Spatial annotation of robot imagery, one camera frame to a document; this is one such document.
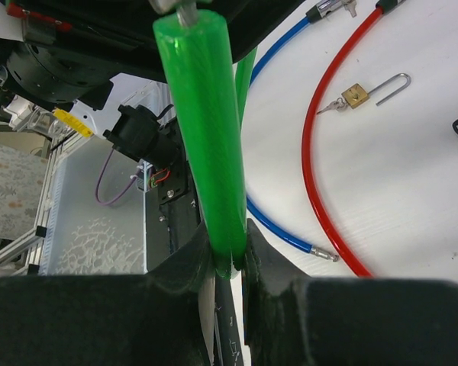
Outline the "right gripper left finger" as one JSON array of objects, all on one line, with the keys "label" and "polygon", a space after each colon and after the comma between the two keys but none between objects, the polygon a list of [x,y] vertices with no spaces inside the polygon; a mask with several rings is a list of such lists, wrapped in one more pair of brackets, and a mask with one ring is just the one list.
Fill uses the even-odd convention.
[{"label": "right gripper left finger", "polygon": [[204,226],[147,274],[0,278],[0,365],[210,365],[213,343]]}]

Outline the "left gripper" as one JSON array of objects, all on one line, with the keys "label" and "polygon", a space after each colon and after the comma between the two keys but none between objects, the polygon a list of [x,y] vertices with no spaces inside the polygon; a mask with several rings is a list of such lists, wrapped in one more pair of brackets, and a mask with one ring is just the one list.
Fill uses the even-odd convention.
[{"label": "left gripper", "polygon": [[[300,1],[199,1],[198,10],[225,18],[233,62],[244,58],[278,27]],[[162,72],[153,22],[160,18],[147,1],[7,1],[15,18],[47,26],[43,40],[25,35],[33,50],[116,72]]]}]

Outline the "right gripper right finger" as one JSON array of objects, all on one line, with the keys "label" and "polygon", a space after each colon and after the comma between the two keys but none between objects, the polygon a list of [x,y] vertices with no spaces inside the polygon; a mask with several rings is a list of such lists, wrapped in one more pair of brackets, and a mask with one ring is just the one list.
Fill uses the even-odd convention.
[{"label": "right gripper right finger", "polygon": [[255,365],[458,365],[458,284],[312,277],[249,222],[244,341]]}]

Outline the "green cable lock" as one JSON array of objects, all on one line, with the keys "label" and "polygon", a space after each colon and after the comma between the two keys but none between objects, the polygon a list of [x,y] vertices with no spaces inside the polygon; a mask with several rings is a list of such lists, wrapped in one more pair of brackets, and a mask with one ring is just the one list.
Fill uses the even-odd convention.
[{"label": "green cable lock", "polygon": [[225,18],[194,1],[152,1],[156,45],[185,144],[217,273],[241,270],[247,196]]}]

